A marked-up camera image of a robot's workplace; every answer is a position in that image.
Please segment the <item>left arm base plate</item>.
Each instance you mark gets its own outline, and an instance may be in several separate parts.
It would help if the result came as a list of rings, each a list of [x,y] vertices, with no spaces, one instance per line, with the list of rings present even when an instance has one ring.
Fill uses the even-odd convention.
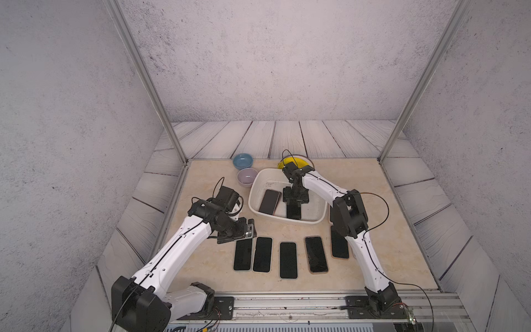
[[[209,313],[191,313],[178,318],[179,321],[228,321],[233,319],[235,309],[235,298],[225,296],[215,296],[212,309]]]

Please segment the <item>black phone white case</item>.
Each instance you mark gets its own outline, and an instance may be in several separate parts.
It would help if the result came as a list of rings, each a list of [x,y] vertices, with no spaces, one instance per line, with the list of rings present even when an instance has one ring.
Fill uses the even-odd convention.
[[[270,272],[272,260],[272,244],[273,240],[270,237],[257,237],[253,261],[254,272]]]

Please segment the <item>black phone cream case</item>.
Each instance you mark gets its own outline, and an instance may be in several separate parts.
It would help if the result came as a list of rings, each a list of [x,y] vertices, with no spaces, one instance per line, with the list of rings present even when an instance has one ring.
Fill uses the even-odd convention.
[[[349,259],[348,242],[333,228],[333,226],[330,227],[330,242],[332,257],[341,260]]]

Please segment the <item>black phone dark case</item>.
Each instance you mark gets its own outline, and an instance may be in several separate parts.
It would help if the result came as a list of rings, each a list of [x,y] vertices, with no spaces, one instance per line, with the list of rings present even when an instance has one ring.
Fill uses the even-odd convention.
[[[282,279],[297,279],[297,245],[295,242],[282,242],[279,246],[279,275]]]

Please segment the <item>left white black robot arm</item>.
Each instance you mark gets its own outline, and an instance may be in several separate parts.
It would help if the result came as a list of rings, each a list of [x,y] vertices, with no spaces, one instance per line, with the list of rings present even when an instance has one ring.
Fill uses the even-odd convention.
[[[219,244],[256,237],[254,219],[240,217],[233,206],[211,199],[192,203],[174,236],[132,277],[119,277],[111,288],[112,326],[126,331],[164,331],[174,320],[189,315],[208,318],[215,292],[200,282],[170,293],[169,287],[194,251],[213,232]]]

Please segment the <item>black phone pink case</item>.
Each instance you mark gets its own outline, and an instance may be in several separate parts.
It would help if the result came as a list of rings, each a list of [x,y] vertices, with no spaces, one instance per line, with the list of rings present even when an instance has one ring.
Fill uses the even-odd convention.
[[[305,246],[310,272],[312,274],[329,272],[322,238],[306,237]]]

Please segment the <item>black phone red case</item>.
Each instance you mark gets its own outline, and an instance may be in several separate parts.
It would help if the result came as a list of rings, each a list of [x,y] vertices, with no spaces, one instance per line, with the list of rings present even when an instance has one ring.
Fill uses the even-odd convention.
[[[259,206],[259,212],[262,214],[275,214],[275,210],[278,206],[279,200],[282,194],[276,190],[266,190]]]

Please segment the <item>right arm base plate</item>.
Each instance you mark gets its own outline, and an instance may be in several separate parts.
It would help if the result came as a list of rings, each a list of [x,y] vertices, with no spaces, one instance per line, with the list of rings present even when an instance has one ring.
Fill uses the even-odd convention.
[[[399,304],[392,304],[387,308],[380,308],[379,304],[368,296],[347,296],[345,305],[340,307],[347,312],[349,319],[357,320],[406,320],[407,310]]]

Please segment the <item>white plastic storage box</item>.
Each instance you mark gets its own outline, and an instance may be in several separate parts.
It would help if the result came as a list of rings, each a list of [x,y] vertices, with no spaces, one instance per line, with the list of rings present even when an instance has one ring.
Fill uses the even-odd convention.
[[[286,204],[282,198],[273,215],[259,211],[266,190],[274,190],[280,193],[287,186],[291,186],[283,172],[279,169],[267,168],[258,172],[253,186],[250,189],[248,206],[253,213],[265,217],[271,221],[283,223],[295,223],[300,225],[316,225],[326,216],[327,203],[315,192],[309,192],[309,203],[301,205],[301,220],[289,219],[286,216]]]

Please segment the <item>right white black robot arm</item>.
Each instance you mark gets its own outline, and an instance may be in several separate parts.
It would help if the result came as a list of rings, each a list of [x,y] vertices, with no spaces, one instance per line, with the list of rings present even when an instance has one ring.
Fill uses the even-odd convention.
[[[283,163],[282,172],[290,183],[282,194],[289,219],[301,219],[301,206],[310,201],[309,192],[314,192],[331,207],[332,227],[346,239],[358,261],[373,313],[382,315],[401,303],[393,282],[384,275],[384,269],[371,243],[369,218],[362,193],[328,182],[310,165],[299,167],[291,161]]]

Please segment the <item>black phone light blue case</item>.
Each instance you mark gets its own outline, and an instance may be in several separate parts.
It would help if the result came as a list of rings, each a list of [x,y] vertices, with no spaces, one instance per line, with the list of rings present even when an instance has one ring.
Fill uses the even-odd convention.
[[[236,242],[233,269],[249,271],[253,258],[253,239],[242,239]]]

